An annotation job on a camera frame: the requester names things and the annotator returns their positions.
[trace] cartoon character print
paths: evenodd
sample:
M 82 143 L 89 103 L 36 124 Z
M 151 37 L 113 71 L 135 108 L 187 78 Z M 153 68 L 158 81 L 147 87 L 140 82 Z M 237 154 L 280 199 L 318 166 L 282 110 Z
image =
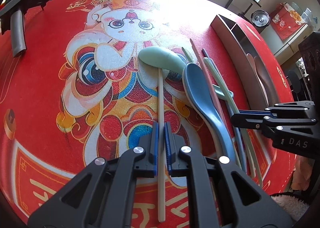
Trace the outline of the cartoon character print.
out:
M 88 13 L 85 30 L 69 42 L 59 72 L 66 83 L 57 126 L 84 143 L 85 165 L 97 156 L 120 156 L 152 131 L 158 69 L 139 61 L 142 48 L 163 46 L 187 63 L 183 46 L 195 60 L 188 39 L 165 25 L 157 9 L 114 7 L 97 5 Z M 181 75 L 164 70 L 163 77 L 165 120 L 200 148 L 199 135 L 206 129 L 191 109 Z
M 272 21 L 277 24 L 280 21 L 279 14 L 276 14 L 275 17 L 272 19 Z

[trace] blue spoon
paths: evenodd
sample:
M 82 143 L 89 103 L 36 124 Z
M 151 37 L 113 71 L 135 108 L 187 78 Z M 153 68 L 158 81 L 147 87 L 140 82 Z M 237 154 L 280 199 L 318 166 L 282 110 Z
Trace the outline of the blue spoon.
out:
M 212 134 L 217 156 L 236 161 L 232 140 L 213 105 L 204 74 L 199 66 L 189 63 L 183 70 L 183 86 L 193 108 L 202 117 Z

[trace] black device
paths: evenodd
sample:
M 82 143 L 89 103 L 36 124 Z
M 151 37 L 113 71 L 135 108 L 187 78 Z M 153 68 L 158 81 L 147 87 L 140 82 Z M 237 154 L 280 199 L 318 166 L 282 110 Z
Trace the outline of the black device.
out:
M 41 6 L 49 0 L 5 0 L 0 10 L 1 33 L 11 31 L 12 54 L 14 57 L 25 53 L 27 47 L 24 37 L 24 15 L 29 8 Z
M 203 156 L 172 134 L 168 122 L 165 147 L 169 174 L 187 177 L 190 227 L 292 227 L 289 214 L 228 157 Z
M 313 101 L 275 104 L 265 111 L 239 111 L 233 126 L 261 130 L 272 146 L 312 159 L 320 159 L 320 123 Z

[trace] pink chopstick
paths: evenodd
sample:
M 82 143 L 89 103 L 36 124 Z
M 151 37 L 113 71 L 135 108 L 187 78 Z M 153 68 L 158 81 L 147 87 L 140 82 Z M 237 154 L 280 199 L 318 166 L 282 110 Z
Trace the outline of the pink chopstick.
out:
M 216 92 L 214 91 L 214 88 L 213 88 L 213 85 L 212 85 L 212 82 L 211 82 L 211 79 L 210 79 L 210 76 L 209 76 L 209 73 L 207 71 L 207 68 L 200 56 L 200 54 L 198 53 L 197 49 L 196 49 L 196 46 L 195 44 L 193 43 L 192 39 L 190 38 L 190 43 L 192 45 L 192 49 L 194 51 L 194 53 L 196 54 L 196 57 L 198 59 L 198 62 L 200 64 L 200 67 L 204 73 L 204 77 L 207 81 L 207 84 L 208 84 L 208 87 L 209 87 L 209 92 L 210 92 L 210 96 L 211 96 L 211 99 L 212 99 L 212 102 L 214 104 L 214 106 L 216 107 L 216 110 L 218 111 L 223 123 L 225 124 L 225 126 L 227 126 L 227 122 L 226 122 L 226 119 L 224 117 L 224 114 L 223 114 L 223 111 L 222 111 L 222 108 L 221 108 L 221 104 L 220 104 L 220 101 L 219 101 L 219 98 L 216 94 Z

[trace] red gift bag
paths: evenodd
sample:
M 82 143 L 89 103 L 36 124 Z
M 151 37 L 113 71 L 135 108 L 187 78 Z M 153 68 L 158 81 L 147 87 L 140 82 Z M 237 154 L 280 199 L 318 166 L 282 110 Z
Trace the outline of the red gift bag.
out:
M 281 40 L 292 35 L 305 24 L 301 16 L 288 4 L 282 3 L 271 13 L 271 26 Z

